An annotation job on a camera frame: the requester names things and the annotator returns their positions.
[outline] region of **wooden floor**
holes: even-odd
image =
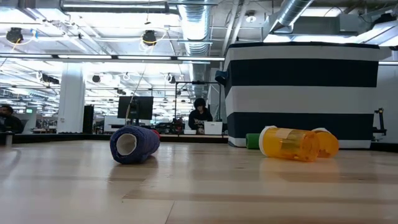
[[[398,223],[397,155],[302,163],[162,143],[121,166],[107,141],[21,144],[0,149],[0,223]]]

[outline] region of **man with dark hair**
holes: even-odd
[[[205,133],[205,121],[213,121],[210,111],[206,108],[206,101],[198,98],[193,103],[195,110],[189,114],[188,125],[192,130],[196,130],[197,134]]]
[[[13,116],[14,110],[9,105],[2,105],[0,107],[0,131],[12,131],[13,133],[22,133],[24,126],[20,119]]]

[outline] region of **white laptop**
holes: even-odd
[[[223,133],[222,122],[205,121],[205,134],[221,135],[222,133]]]

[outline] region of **black monitor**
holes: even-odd
[[[153,96],[135,96],[131,101],[131,96],[120,96],[118,107],[118,118],[126,118],[127,108],[130,106],[129,119],[152,119],[154,105]]]

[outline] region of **black and white striped partition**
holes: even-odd
[[[363,44],[235,44],[224,69],[229,142],[268,125],[326,128],[341,148],[369,148],[379,47]]]

